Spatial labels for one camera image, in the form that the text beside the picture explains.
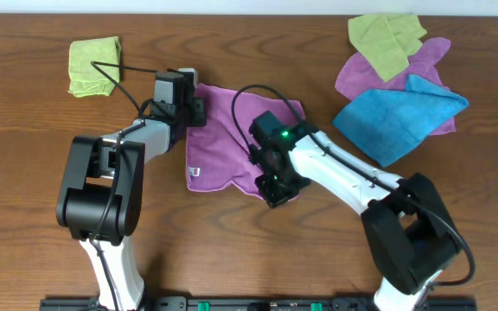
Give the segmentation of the purple cloth with label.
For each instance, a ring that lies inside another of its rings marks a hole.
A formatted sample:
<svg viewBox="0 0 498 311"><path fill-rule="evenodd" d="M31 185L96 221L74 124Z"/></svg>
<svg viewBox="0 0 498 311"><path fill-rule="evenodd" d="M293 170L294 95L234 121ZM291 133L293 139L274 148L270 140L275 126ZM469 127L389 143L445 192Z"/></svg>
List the purple cloth with label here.
<svg viewBox="0 0 498 311"><path fill-rule="evenodd" d="M195 95L205 101L207 124L187 132L188 189L205 193L235 186L244 194L260 198L255 179L262 170L248 160L247 145L254 142L249 126L265 111L271 111L283 124L296 124L297 119L280 99L245 92L238 96L234 90L202 83Z"/></svg>

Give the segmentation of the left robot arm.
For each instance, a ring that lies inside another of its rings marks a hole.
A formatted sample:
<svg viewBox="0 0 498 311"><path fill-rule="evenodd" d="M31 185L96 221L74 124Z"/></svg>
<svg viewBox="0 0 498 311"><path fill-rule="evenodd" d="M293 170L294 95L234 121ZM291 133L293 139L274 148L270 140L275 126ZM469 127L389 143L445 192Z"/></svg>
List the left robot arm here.
<svg viewBox="0 0 498 311"><path fill-rule="evenodd" d="M99 297L91 310L142 307L145 284L131 236L141 213L144 167L169 152L187 128L206 125L197 83L194 68L158 72L153 97L130 126L103 136L76 136L71 143L56 218L92 263Z"/></svg>

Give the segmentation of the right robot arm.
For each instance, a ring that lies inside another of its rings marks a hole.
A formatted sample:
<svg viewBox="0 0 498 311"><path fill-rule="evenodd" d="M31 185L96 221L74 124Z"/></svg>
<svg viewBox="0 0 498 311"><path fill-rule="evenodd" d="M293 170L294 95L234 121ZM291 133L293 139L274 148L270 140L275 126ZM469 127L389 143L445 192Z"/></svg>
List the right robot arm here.
<svg viewBox="0 0 498 311"><path fill-rule="evenodd" d="M462 247L435 186L374 168L336 146L304 121L286 126L271 112L254 118L250 161L269 207L283 205L316 182L361 218L374 263L383 275L373 297L378 310L418 310Z"/></svg>

